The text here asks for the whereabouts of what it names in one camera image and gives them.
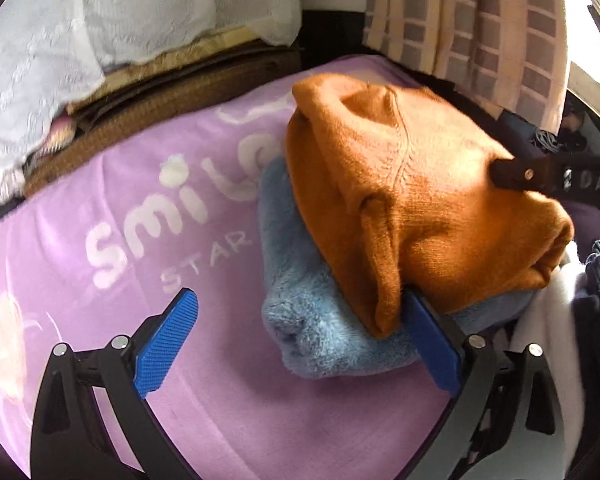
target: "metal screw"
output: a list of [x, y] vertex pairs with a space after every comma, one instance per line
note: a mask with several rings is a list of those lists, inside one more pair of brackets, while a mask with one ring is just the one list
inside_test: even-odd
[[471, 335], [469, 336], [469, 345], [471, 345], [475, 349], [484, 348], [487, 346], [487, 342], [481, 335]]
[[56, 346], [54, 346], [54, 355], [58, 357], [66, 354], [66, 351], [67, 346], [64, 343], [58, 343]]
[[126, 335], [116, 336], [111, 341], [111, 346], [113, 346], [113, 348], [115, 348], [116, 350], [125, 349], [128, 344], [129, 344], [129, 338]]
[[529, 345], [529, 353], [536, 357], [540, 357], [542, 355], [542, 347], [539, 344], [531, 343]]

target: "purple blanket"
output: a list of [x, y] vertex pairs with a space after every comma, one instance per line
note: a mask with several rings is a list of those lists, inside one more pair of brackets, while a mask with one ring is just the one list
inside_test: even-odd
[[[313, 72], [326, 71], [406, 81], [376, 57]], [[53, 345], [99, 348], [182, 286], [197, 292], [200, 316], [148, 401], [205, 480], [392, 480], [418, 449], [447, 400], [420, 364], [303, 380], [263, 327], [257, 183], [282, 150], [291, 86], [305, 76], [153, 127], [0, 222], [0, 442], [24, 471]]]

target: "printed pattern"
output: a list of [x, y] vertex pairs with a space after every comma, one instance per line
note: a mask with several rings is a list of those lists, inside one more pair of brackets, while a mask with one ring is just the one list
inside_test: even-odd
[[364, 42], [557, 132], [568, 80], [564, 0], [367, 0]]

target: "blue fleece towel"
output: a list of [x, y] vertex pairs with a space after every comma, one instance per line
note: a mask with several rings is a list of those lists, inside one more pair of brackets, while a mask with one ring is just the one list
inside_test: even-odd
[[[311, 379], [365, 376], [418, 359], [404, 329], [374, 339], [353, 314], [304, 226], [283, 158], [262, 175], [258, 220], [268, 291], [262, 317], [290, 371]], [[465, 333], [477, 333], [519, 316], [532, 295], [502, 294], [452, 318]]]

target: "orange knitted sweater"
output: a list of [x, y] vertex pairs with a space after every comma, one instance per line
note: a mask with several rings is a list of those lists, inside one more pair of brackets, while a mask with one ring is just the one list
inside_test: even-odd
[[429, 89], [322, 74], [297, 83], [286, 158], [300, 213], [344, 297], [376, 337], [402, 286], [439, 312], [543, 288], [573, 238], [560, 204], [496, 188], [512, 158]]

